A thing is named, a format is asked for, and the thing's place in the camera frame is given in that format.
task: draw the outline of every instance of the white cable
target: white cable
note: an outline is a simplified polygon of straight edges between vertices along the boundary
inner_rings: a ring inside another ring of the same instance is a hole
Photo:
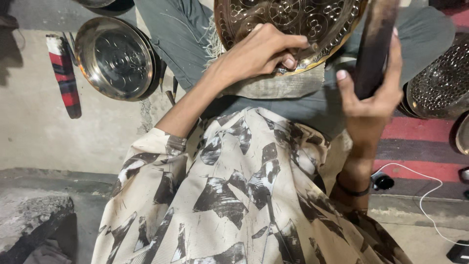
[[[424,177],[427,177],[427,178],[430,178],[430,179],[434,179],[434,180],[437,180],[437,181],[440,182],[440,185],[439,185],[438,187],[436,187],[436,188],[430,190],[429,192],[427,192],[426,194],[424,194],[424,195],[422,196],[422,198],[420,198],[420,210],[422,210],[422,212],[425,214],[425,216],[433,222],[433,226],[435,227],[436,231],[438,232],[438,234],[439,234],[442,238],[446,239],[447,241],[449,241],[449,242],[451,242],[451,243],[453,243],[453,244],[469,247],[469,245],[467,245],[467,244],[457,243],[457,242],[451,241],[451,240],[449,240],[448,238],[444,237],[444,236],[440,233],[440,231],[438,230],[438,228],[437,228],[437,223],[435,223],[435,221],[433,221],[433,219],[431,219],[430,216],[428,216],[427,213],[425,213],[424,209],[422,208],[422,201],[424,200],[424,198],[425,198],[429,193],[431,193],[431,192],[433,192],[434,190],[436,190],[436,189],[442,187],[442,186],[443,186],[443,182],[442,182],[440,179],[437,179],[437,178],[434,178],[434,177],[430,177],[430,176],[421,174],[421,173],[419,173],[419,172],[416,172],[416,171],[414,171],[414,170],[411,170],[411,169],[407,168],[407,167],[404,166],[404,165],[400,165],[400,164],[397,164],[397,163],[388,163],[388,164],[384,165],[383,167],[381,167],[379,170],[377,170],[375,173],[373,173],[373,175],[375,175],[376,173],[380,172],[382,169],[384,169],[385,167],[387,167],[387,166],[389,166],[389,165],[398,165],[398,166],[401,166],[402,168],[408,169],[409,171],[411,171],[411,172],[413,172],[413,173],[417,173],[418,175],[421,175],[421,176],[424,176]]]

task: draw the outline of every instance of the man's right arm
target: man's right arm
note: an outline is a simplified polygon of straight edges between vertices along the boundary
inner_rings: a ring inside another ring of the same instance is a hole
[[[403,96],[399,86],[401,69],[401,44],[395,29],[383,84],[372,97],[360,101],[355,95],[350,74],[344,70],[337,72],[337,86],[347,117],[346,128],[354,144],[342,171],[337,176],[330,198],[353,210],[368,209],[369,194],[364,193],[370,187],[378,142]]]

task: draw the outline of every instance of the metal bowl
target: metal bowl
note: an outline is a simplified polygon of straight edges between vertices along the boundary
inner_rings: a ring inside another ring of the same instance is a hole
[[[76,0],[82,6],[87,8],[103,8],[112,4],[116,0]]]
[[[137,101],[154,79],[155,56],[148,39],[117,18],[97,17],[83,24],[75,55],[88,82],[113,99]]]
[[[358,25],[367,0],[215,0],[217,32],[226,50],[243,40],[258,23],[271,23],[285,34],[304,35],[311,46],[300,52],[294,71],[309,70],[334,54]]]
[[[407,85],[410,109],[423,118],[452,118],[469,109],[469,34],[457,33],[453,45]]]

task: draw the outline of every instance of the knee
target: knee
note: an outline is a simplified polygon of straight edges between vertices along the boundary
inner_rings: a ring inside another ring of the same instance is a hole
[[[456,27],[451,18],[434,7],[423,8],[419,16],[425,21],[424,27],[428,32],[427,41],[431,42],[433,50],[439,54],[448,50],[456,34]]]

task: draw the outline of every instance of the steel plate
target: steel plate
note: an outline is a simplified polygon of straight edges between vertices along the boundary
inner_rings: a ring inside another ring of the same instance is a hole
[[[287,76],[309,70],[336,52],[360,21],[366,4],[367,0],[215,0],[214,15],[226,50],[258,23],[308,37],[311,47],[300,52],[296,69],[276,70],[277,75]]]
[[[89,83],[113,99],[138,100],[154,79],[150,43],[138,29],[116,18],[97,17],[83,24],[75,54]]]

